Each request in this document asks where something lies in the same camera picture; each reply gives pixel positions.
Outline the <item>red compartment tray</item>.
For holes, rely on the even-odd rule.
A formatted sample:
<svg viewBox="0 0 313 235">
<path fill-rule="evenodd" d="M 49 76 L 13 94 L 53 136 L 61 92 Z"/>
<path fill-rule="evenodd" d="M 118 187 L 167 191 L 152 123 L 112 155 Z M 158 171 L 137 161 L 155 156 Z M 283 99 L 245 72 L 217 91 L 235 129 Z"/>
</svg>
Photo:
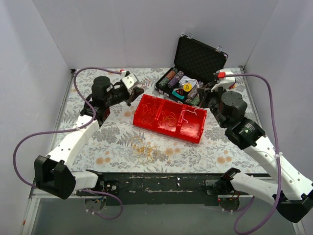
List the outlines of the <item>red compartment tray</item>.
<svg viewBox="0 0 313 235">
<path fill-rule="evenodd" d="M 133 125 L 199 143 L 206 117 L 204 109 L 145 94 L 135 111 Z"/>
</svg>

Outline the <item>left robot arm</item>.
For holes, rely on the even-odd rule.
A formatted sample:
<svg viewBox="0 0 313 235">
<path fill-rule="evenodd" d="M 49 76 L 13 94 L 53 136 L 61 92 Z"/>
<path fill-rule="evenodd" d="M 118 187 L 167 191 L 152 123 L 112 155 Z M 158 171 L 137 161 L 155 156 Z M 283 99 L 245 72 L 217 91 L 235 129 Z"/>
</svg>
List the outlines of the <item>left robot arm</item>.
<svg viewBox="0 0 313 235">
<path fill-rule="evenodd" d="M 67 199 L 74 191 L 86 188 L 94 196 L 103 192 L 104 184 L 99 181 L 100 173 L 91 170 L 71 172 L 69 167 L 110 115 L 111 106 L 121 102 L 130 106 L 144 93 L 138 84 L 138 78 L 132 73 L 126 73 L 115 84 L 106 76 L 94 79 L 91 94 L 87 97 L 89 103 L 80 112 L 74 131 L 67 134 L 46 156 L 36 158 L 34 170 L 38 189 L 61 199 Z"/>
</svg>

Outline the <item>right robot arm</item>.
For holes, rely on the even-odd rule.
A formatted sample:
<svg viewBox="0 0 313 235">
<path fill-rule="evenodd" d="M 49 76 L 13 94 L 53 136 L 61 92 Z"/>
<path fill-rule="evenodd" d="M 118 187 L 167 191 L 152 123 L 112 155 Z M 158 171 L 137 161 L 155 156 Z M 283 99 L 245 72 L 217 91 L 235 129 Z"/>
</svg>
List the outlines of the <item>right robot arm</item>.
<svg viewBox="0 0 313 235">
<path fill-rule="evenodd" d="M 301 174 L 281 154 L 275 153 L 264 130 L 245 117 L 247 103 L 235 91 L 199 88 L 200 106 L 209 108 L 226 137 L 240 150 L 251 156 L 272 177 L 274 184 L 253 178 L 236 168 L 229 169 L 211 186 L 217 194 L 236 191 L 253 195 L 274 205 L 288 221 L 299 222 L 313 208 L 313 182 Z"/>
</svg>

